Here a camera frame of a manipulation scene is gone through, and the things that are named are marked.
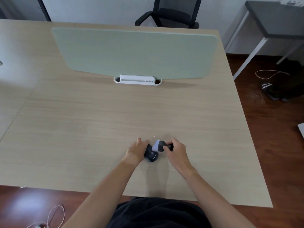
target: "person's right hand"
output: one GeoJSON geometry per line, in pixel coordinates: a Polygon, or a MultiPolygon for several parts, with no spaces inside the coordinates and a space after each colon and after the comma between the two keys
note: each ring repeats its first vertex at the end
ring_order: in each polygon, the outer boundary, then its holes
{"type": "Polygon", "coordinates": [[[175,138],[173,138],[171,141],[166,142],[167,145],[173,143],[173,151],[170,151],[170,149],[167,146],[163,146],[164,151],[166,152],[166,155],[171,163],[171,165],[181,174],[190,174],[191,172],[195,171],[195,168],[192,167],[187,153],[186,153],[186,146],[179,141],[177,141],[175,138]]]}

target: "wooden floor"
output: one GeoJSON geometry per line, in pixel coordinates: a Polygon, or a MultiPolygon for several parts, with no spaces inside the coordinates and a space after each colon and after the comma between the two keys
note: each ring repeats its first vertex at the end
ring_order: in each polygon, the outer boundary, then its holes
{"type": "MultiPolygon", "coordinates": [[[[229,56],[232,73],[244,62],[243,56],[229,56]]],[[[275,65],[278,58],[256,57],[236,79],[236,86],[253,138],[274,208],[235,206],[257,227],[304,227],[304,138],[297,124],[304,122],[304,97],[288,103],[271,101],[259,84],[268,81],[255,71],[279,69],[290,73],[297,63],[275,65]]],[[[269,77],[269,73],[259,73],[269,77]]],[[[288,78],[277,74],[276,79],[288,78]]],[[[66,219],[73,214],[88,193],[0,186],[0,228],[25,228],[46,221],[51,208],[64,205],[66,219]]],[[[123,196],[121,201],[129,200],[123,196]]],[[[62,220],[58,209],[51,221],[56,228],[62,220]]]]}

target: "wooden desk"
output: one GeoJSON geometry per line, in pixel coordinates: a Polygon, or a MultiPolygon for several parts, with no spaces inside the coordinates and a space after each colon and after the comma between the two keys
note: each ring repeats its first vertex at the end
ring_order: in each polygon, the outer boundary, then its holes
{"type": "MultiPolygon", "coordinates": [[[[220,40],[205,78],[124,85],[68,68],[54,26],[220,38],[214,30],[1,20],[0,184],[89,192],[137,137],[176,137],[230,203],[272,207],[220,40]]],[[[124,195],[195,200],[163,153],[136,168],[124,195]]]]}

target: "black mesh chair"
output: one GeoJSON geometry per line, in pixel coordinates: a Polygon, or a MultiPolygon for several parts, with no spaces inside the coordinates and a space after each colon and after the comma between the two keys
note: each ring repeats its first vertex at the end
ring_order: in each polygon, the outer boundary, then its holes
{"type": "Polygon", "coordinates": [[[153,11],[146,12],[135,22],[140,26],[151,16],[158,27],[198,29],[195,22],[202,0],[155,0],[153,11]]]}

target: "forearm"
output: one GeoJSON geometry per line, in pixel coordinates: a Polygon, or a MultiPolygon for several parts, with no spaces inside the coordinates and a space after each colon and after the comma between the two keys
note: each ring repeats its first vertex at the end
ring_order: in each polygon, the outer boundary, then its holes
{"type": "Polygon", "coordinates": [[[194,192],[213,228],[254,228],[255,226],[213,189],[193,168],[181,173],[194,192]]]}
{"type": "Polygon", "coordinates": [[[136,166],[125,160],[107,175],[63,228],[102,228],[109,223],[136,166]]]}

